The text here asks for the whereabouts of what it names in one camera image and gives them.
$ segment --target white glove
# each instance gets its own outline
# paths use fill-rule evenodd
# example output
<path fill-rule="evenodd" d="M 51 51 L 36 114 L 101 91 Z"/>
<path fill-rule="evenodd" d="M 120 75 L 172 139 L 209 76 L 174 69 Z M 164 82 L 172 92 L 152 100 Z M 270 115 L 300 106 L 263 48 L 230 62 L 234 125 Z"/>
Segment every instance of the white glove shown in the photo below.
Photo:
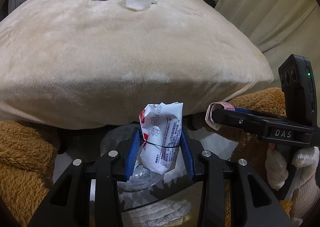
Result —
<path fill-rule="evenodd" d="M 270 144 L 265 167 L 268 183 L 273 189 L 284 185 L 288 177 L 285 158 Z M 316 168 L 319 162 L 319 148 L 309 147 L 298 150 L 292 160 L 296 168 L 303 168 L 296 190 L 293 193 L 293 205 L 290 211 L 291 218 L 302 218 L 313 208 L 320 197 L 319 187 L 316 185 Z"/>

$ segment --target black rubber band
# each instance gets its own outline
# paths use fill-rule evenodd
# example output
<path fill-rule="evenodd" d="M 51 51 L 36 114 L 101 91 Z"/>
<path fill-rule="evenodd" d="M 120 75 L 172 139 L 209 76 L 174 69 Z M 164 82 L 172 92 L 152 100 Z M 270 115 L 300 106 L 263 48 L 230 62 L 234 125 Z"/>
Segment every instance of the black rubber band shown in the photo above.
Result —
<path fill-rule="evenodd" d="M 158 146 L 158 147 L 165 148 L 165 149 L 173 149 L 173 148 L 178 148 L 178 147 L 180 147 L 180 145 L 178 145 L 178 146 L 173 146 L 173 147 L 165 147 L 165 146 L 162 146 L 162 145 L 157 145 L 157 144 L 155 144 L 155 143 L 151 143 L 151 142 L 149 142 L 149 141 L 145 141 L 145 142 L 148 143 L 148 144 L 154 145 L 154 146 Z"/>

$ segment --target beige pillow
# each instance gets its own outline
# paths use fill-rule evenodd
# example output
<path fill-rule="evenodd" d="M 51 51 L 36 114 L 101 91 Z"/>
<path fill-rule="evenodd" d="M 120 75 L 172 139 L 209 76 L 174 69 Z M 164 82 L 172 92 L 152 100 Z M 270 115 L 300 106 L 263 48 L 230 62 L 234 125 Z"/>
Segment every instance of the beige pillow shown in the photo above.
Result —
<path fill-rule="evenodd" d="M 0 23 L 0 119 L 83 129 L 183 113 L 265 88 L 268 61 L 202 0 L 27 0 Z"/>

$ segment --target curtain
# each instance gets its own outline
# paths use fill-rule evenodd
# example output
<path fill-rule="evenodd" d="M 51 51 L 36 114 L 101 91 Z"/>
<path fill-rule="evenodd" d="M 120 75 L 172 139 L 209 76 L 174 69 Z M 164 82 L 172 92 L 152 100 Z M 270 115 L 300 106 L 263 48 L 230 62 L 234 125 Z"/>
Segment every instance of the curtain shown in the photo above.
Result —
<path fill-rule="evenodd" d="M 310 15 L 286 39 L 264 52 L 274 75 L 270 87 L 281 87 L 278 68 L 290 54 L 302 55 L 311 61 L 315 79 L 320 125 L 320 7 L 317 5 Z"/>
<path fill-rule="evenodd" d="M 266 56 L 275 78 L 270 87 L 281 86 L 278 68 L 290 54 L 296 54 L 310 59 L 320 95 L 320 7 L 316 0 L 218 0 L 215 9 Z"/>
<path fill-rule="evenodd" d="M 316 0 L 219 0 L 215 9 L 265 52 L 289 36 L 316 5 Z"/>

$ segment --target brown plush fabric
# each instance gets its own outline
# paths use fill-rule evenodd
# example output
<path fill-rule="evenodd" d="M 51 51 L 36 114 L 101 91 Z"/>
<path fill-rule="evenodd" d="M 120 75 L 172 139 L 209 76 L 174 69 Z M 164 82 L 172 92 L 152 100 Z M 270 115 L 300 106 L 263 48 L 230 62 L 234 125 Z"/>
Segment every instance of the brown plush fabric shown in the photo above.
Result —
<path fill-rule="evenodd" d="M 285 116 L 284 94 L 280 88 L 269 88 L 255 93 L 236 97 L 230 100 L 229 103 L 237 108 L 258 110 Z M 241 129 L 229 126 L 222 126 L 219 131 L 215 131 L 206 124 L 204 117 L 205 113 L 198 113 L 193 117 L 193 120 L 195 120 L 195 123 L 193 124 L 196 125 L 197 128 L 204 126 L 207 131 L 216 132 L 217 134 L 227 139 L 238 142 L 239 144 L 234 149 L 231 160 L 238 161 L 240 158 L 244 158 L 245 160 L 250 161 L 255 170 L 260 174 L 260 176 L 265 181 L 267 181 L 267 171 L 265 169 L 264 163 L 267 158 L 268 143 L 258 141 L 256 135 L 249 134 Z M 226 186 L 225 192 L 225 226 L 227 227 L 231 224 L 230 193 L 228 186 Z M 292 202 L 280 201 L 280 203 L 286 213 L 289 215 Z"/>
<path fill-rule="evenodd" d="M 55 128 L 0 122 L 0 196 L 22 227 L 52 185 L 58 143 Z"/>

